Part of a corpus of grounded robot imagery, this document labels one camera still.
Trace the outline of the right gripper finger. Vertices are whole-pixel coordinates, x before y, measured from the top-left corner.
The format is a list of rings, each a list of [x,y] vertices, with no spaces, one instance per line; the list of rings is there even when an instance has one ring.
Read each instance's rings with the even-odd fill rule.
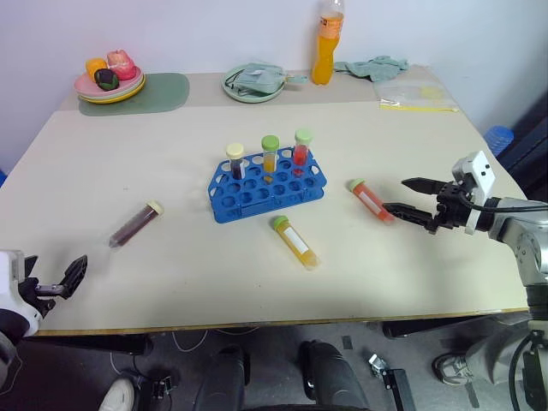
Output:
[[[438,231],[438,224],[430,212],[419,210],[412,205],[395,202],[383,203],[383,207],[393,217],[419,225],[429,233]]]
[[[446,185],[446,182],[423,177],[413,177],[403,180],[402,185],[417,193],[438,195]]]

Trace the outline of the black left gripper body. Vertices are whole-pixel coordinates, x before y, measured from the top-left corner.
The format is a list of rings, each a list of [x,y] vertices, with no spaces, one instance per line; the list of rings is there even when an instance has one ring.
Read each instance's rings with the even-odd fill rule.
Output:
[[[39,285],[37,278],[28,277],[18,285],[18,291],[24,302],[35,308],[44,318],[56,305],[54,298],[63,294],[63,286]]]

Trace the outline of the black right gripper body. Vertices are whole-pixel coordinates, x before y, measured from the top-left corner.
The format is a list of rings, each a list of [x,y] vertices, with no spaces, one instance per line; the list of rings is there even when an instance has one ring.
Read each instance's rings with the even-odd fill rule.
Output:
[[[463,189],[454,182],[433,183],[433,193],[437,195],[437,214],[433,218],[432,232],[438,228],[454,229],[465,226],[472,209],[461,202]]]

